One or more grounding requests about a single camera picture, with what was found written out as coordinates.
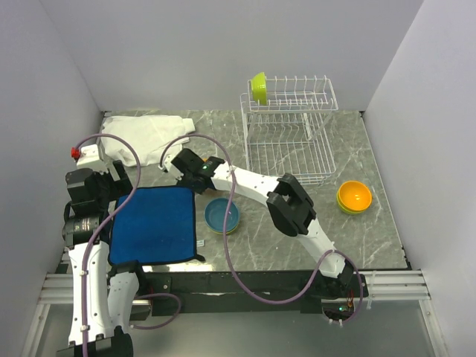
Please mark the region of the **blue bowl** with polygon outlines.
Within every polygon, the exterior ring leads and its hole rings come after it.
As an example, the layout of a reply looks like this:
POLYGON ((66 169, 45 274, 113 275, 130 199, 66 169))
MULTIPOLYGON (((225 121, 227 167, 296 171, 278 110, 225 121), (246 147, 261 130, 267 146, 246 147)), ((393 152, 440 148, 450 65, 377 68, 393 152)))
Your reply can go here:
POLYGON ((226 198, 217 198, 210 201, 205 207, 204 218, 205 223, 223 224, 225 216, 227 216, 226 227, 232 224, 239 224, 240 211, 232 202, 230 209, 226 210, 228 200, 226 198))

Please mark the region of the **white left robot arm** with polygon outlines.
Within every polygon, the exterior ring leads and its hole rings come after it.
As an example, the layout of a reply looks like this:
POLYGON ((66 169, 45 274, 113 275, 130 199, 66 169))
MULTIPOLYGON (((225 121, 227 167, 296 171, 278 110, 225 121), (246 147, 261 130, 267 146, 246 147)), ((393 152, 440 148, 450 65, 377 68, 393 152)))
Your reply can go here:
POLYGON ((80 168, 65 176, 71 198, 65 206, 62 236, 73 275, 73 317, 68 347, 58 356, 132 356, 129 318, 134 299, 148 291, 138 261, 109 265, 109 204, 133 187, 120 161, 118 174, 80 168))

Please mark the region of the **lime green bowl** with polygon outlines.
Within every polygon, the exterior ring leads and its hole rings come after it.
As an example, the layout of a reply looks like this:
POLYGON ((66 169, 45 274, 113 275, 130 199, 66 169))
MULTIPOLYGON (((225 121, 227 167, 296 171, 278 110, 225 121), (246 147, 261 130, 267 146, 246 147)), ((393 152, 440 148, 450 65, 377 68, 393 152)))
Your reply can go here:
POLYGON ((264 72, 256 74, 251 79, 251 96, 252 100, 260 106, 267 105, 267 85, 266 75, 264 72))

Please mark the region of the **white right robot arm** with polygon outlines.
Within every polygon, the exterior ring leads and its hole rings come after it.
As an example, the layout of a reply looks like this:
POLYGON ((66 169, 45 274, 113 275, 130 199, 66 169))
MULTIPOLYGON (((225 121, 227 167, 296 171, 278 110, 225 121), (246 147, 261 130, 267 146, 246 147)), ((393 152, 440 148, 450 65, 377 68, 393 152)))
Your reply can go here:
POLYGON ((268 208, 275 228, 296 238, 319 263, 313 285, 326 298, 346 298, 357 280, 350 261, 337 253, 303 186, 291 174, 264 176, 238 168, 214 156, 204 160, 191 149, 168 155, 164 170, 181 186, 201 194, 207 189, 252 199, 268 208))

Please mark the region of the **yellow-green bowl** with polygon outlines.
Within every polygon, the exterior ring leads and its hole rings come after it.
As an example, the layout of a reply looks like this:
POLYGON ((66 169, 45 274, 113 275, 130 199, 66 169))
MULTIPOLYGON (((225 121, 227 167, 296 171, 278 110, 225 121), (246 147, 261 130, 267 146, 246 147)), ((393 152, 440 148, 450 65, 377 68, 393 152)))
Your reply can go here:
MULTIPOLYGON (((214 224, 206 222, 207 227, 214 232, 215 234, 223 234, 223 224, 214 224)), ((226 234, 232 234, 235 232, 239 227, 239 224, 232 224, 226 227, 226 234)))

